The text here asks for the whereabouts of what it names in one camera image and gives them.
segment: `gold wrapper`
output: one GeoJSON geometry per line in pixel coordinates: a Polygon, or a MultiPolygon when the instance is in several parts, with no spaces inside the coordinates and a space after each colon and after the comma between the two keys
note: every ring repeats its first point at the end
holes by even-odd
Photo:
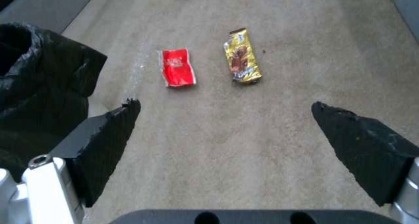
{"type": "Polygon", "coordinates": [[[262,77],[245,28],[230,32],[230,38],[224,44],[224,50],[226,50],[233,80],[256,82],[262,77]]]}

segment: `trash bag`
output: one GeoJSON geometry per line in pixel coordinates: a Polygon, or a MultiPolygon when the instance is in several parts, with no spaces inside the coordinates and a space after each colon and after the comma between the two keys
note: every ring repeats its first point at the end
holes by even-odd
{"type": "Polygon", "coordinates": [[[0,167],[16,181],[87,118],[106,58],[49,30],[0,25],[0,167]]]}

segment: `screw hole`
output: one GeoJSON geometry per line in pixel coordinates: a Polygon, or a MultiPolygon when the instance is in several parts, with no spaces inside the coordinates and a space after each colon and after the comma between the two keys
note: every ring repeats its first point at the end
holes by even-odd
{"type": "Polygon", "coordinates": [[[215,214],[204,212],[195,218],[195,224],[220,224],[220,220],[215,214]]]}
{"type": "Polygon", "coordinates": [[[313,218],[303,212],[293,213],[290,221],[291,224],[316,224],[313,218]]]}
{"type": "Polygon", "coordinates": [[[34,159],[33,162],[35,164],[39,164],[39,163],[42,163],[45,160],[46,160],[46,156],[42,156],[42,157],[39,157],[39,158],[34,159]]]}

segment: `beige carpet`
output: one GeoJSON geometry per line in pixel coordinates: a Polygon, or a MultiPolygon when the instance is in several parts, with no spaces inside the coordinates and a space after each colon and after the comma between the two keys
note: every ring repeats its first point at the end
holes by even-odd
{"type": "Polygon", "coordinates": [[[92,0],[64,35],[109,56],[94,93],[142,111],[85,223],[138,209],[379,208],[314,121],[320,100],[419,143],[419,46],[391,0],[92,0]],[[246,27],[264,75],[232,83],[246,27]],[[156,50],[187,47],[198,85],[168,89],[156,50]]]}

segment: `candy wrapper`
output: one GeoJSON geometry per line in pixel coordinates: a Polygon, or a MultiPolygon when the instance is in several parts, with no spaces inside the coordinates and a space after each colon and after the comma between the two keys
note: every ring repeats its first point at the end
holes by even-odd
{"type": "Polygon", "coordinates": [[[159,66],[166,80],[166,87],[196,84],[187,49],[159,51],[158,54],[159,66]]]}
{"type": "Polygon", "coordinates": [[[250,83],[262,77],[245,28],[230,32],[224,50],[234,81],[250,83]]]}

